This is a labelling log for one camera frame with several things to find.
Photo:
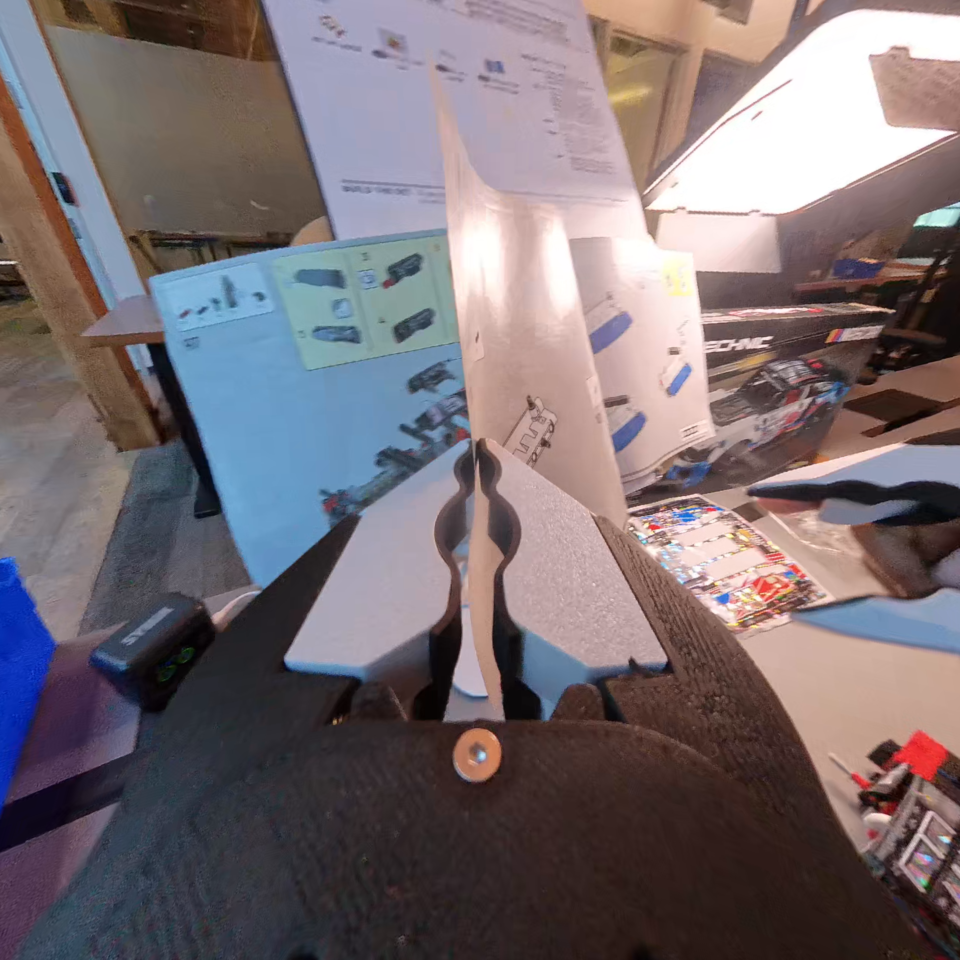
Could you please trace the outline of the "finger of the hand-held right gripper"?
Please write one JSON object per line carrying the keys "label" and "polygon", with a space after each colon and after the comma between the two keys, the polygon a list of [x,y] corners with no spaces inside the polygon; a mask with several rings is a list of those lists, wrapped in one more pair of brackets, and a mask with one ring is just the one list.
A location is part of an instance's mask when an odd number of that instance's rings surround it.
{"label": "finger of the hand-held right gripper", "polygon": [[851,534],[886,590],[792,615],[805,626],[862,640],[959,653],[959,522],[870,523]]}
{"label": "finger of the hand-held right gripper", "polygon": [[904,442],[774,475],[749,487],[758,500],[817,509],[841,526],[930,525],[959,517],[959,446]]}

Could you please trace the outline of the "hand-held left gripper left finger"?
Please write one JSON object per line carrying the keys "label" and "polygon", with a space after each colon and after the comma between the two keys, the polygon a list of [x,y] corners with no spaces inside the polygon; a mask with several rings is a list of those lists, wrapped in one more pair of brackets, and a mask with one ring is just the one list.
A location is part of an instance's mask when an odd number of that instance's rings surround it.
{"label": "hand-held left gripper left finger", "polygon": [[454,445],[366,508],[284,666],[379,682],[414,716],[445,716],[463,641],[474,446]]}

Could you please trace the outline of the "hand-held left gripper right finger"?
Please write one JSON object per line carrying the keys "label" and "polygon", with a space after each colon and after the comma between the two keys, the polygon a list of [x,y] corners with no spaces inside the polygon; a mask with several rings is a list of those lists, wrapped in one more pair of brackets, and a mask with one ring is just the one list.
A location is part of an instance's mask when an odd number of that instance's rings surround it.
{"label": "hand-held left gripper right finger", "polygon": [[595,515],[490,439],[478,491],[494,546],[491,649],[507,719],[547,719],[569,687],[598,687],[668,655]]}

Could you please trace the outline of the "partly built lego car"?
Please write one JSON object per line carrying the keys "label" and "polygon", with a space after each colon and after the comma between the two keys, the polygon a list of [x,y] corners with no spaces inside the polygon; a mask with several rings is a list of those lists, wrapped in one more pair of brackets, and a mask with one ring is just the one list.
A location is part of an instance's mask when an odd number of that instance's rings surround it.
{"label": "partly built lego car", "polygon": [[923,730],[886,740],[861,774],[829,760],[856,786],[867,842],[861,858],[934,958],[959,957],[959,758]]}

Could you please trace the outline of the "lego instruction booklet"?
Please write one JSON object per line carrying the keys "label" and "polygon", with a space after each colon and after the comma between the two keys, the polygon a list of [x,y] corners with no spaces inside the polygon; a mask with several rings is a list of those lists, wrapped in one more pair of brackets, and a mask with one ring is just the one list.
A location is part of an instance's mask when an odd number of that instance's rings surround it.
{"label": "lego instruction booklet", "polygon": [[215,670],[220,683],[234,683],[251,709],[265,707],[269,696],[278,700],[292,693],[306,704],[308,695],[321,694],[327,704],[324,717],[342,710],[358,714],[360,694],[374,693],[379,684],[401,710],[403,704],[384,683],[296,673],[284,666],[284,656],[366,509],[454,446],[470,441],[474,509],[462,613],[472,638],[462,642],[447,713],[413,717],[474,726],[541,720],[505,717],[492,646],[493,590],[490,581],[477,579],[491,573],[495,554],[485,527],[487,503],[478,490],[477,444],[487,439],[594,514],[668,656],[666,669],[657,675],[636,667],[598,686],[570,686],[551,716],[559,719],[564,700],[585,688],[600,699],[600,718],[610,713],[621,722],[666,729],[676,725],[666,716],[692,714],[697,683],[703,682],[694,663],[701,646],[713,642],[725,653],[737,643],[711,625],[692,595],[646,558],[623,530],[626,501],[561,216],[549,206],[486,185],[467,156],[438,82],[433,96],[470,436],[419,464],[358,513],[329,523],[325,536],[315,534],[310,547],[300,548],[277,575],[267,575],[262,566],[257,579],[264,590],[226,627],[224,640],[214,642],[200,673]]}

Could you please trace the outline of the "black lego set box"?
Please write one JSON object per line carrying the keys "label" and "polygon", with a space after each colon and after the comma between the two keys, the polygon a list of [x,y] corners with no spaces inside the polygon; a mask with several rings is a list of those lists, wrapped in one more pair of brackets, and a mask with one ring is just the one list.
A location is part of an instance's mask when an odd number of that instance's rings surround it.
{"label": "black lego set box", "polygon": [[713,436],[658,465],[627,504],[747,487],[811,463],[894,315],[860,302],[703,312]]}

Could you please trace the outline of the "holographic sticker sheet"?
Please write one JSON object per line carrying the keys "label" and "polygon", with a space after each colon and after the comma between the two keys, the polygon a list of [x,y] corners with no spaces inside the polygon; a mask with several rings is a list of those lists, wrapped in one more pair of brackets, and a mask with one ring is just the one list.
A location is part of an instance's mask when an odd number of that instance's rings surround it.
{"label": "holographic sticker sheet", "polygon": [[737,635],[769,631],[834,596],[734,510],[700,495],[630,508],[641,548]]}

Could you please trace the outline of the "black power bank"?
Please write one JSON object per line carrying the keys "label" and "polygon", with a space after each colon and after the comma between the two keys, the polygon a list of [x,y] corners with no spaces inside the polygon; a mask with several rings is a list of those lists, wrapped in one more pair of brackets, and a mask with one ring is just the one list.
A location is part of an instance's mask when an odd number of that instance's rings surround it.
{"label": "black power bank", "polygon": [[115,629],[88,665],[146,714],[163,711],[216,639],[203,601],[178,592],[161,595]]}

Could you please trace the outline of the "blue plastic bin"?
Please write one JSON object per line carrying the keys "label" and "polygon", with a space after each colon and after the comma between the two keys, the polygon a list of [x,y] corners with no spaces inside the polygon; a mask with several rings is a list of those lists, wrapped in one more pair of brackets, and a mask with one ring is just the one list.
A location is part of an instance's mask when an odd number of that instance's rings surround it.
{"label": "blue plastic bin", "polygon": [[14,558],[1,559],[1,802],[5,803],[40,703],[56,642]]}

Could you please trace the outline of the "bright light panel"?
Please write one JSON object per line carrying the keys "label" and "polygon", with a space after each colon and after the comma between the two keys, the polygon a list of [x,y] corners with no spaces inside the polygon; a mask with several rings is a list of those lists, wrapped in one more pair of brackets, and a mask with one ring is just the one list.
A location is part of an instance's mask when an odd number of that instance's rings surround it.
{"label": "bright light panel", "polygon": [[657,213],[783,215],[958,134],[958,2],[823,19],[644,193]]}

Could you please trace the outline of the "wooden desk with black legs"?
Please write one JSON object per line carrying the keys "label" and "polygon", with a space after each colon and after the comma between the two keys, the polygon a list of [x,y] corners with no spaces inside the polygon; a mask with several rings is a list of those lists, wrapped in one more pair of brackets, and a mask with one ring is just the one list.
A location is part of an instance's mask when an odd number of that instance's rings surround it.
{"label": "wooden desk with black legs", "polygon": [[203,520],[221,515],[221,501],[214,485],[210,463],[166,348],[162,318],[150,295],[138,295],[120,301],[85,330],[82,336],[93,347],[141,345],[147,348],[173,422],[197,475],[194,517]]}

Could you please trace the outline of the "white printed paper sheet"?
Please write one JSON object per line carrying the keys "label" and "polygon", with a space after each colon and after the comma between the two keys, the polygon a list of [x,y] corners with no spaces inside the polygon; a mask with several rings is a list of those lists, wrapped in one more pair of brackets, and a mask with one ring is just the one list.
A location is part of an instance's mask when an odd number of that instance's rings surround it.
{"label": "white printed paper sheet", "polygon": [[446,227],[435,83],[487,185],[570,238],[645,230],[581,2],[261,5],[337,239]]}

